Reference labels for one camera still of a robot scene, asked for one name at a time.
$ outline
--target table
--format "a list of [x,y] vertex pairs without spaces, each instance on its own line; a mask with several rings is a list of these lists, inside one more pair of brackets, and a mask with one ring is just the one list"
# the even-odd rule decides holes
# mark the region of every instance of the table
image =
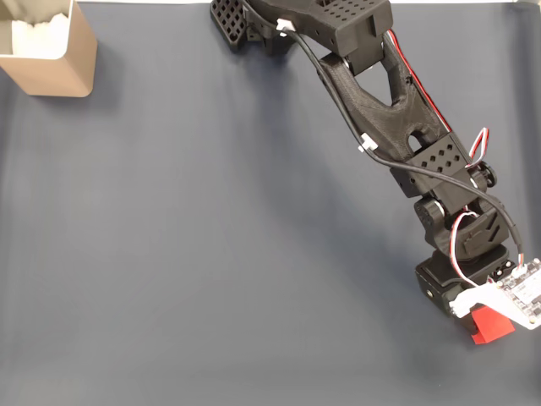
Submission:
[[[541,255],[537,8],[393,8]],[[421,294],[414,200],[300,50],[233,55],[208,5],[83,9],[90,97],[0,79],[1,405],[539,405],[540,333],[475,347]]]

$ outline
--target black robotic arm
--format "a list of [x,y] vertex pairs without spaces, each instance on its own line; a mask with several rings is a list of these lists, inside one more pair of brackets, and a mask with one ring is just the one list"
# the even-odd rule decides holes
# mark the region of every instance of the black robotic arm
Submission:
[[[478,333],[478,325],[470,309],[476,303],[496,308],[515,321],[523,316],[512,313],[511,307],[503,309],[482,298],[476,301],[472,294],[472,286],[487,283],[503,287],[502,291],[511,289],[518,277],[526,281],[525,276],[532,276],[541,266],[537,262],[522,265],[522,241],[515,224],[503,205],[486,194],[496,183],[494,171],[486,162],[472,162],[411,69],[391,30],[388,0],[213,0],[210,11],[233,51],[246,41],[261,41],[268,54],[276,55],[298,43],[361,151],[391,168],[406,197],[420,197],[415,211],[425,239],[435,251],[417,266],[416,275],[422,291],[438,307],[473,335]],[[331,53],[318,60],[299,34]],[[390,106],[355,80],[376,63],[382,63],[388,74]],[[411,137],[420,149],[413,150]],[[501,244],[510,234],[519,252],[517,266]],[[492,294],[490,288],[485,288],[487,294]],[[532,301],[522,309],[529,324],[519,322],[528,328],[541,324],[541,283],[534,288],[539,289],[539,302]],[[467,300],[462,300],[466,290]]]

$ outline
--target white circuit board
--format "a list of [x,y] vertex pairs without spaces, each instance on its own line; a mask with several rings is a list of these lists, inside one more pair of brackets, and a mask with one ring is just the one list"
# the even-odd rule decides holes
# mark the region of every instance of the white circuit board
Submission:
[[541,321],[541,261],[526,264],[521,272],[498,281],[498,286],[530,322]]

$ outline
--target white cable clip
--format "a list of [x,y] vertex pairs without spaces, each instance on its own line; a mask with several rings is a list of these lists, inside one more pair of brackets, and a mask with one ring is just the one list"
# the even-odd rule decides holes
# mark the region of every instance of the white cable clip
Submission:
[[[278,23],[276,25],[276,29],[278,31],[284,31],[284,30],[297,31],[295,30],[295,25],[293,25],[293,23],[289,21],[288,19],[278,19],[276,22]],[[280,36],[287,36],[287,34],[285,32],[281,32]]]
[[361,138],[363,139],[363,144],[358,148],[359,151],[365,152],[366,150],[375,150],[378,145],[374,140],[370,138],[370,136],[366,133],[361,135]]

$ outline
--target tan box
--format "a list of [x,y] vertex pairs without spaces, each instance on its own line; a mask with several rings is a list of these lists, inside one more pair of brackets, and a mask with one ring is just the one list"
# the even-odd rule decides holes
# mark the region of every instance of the tan box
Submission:
[[59,59],[19,58],[0,55],[0,67],[32,96],[88,96],[94,87],[97,40],[79,5],[69,7],[69,37]]

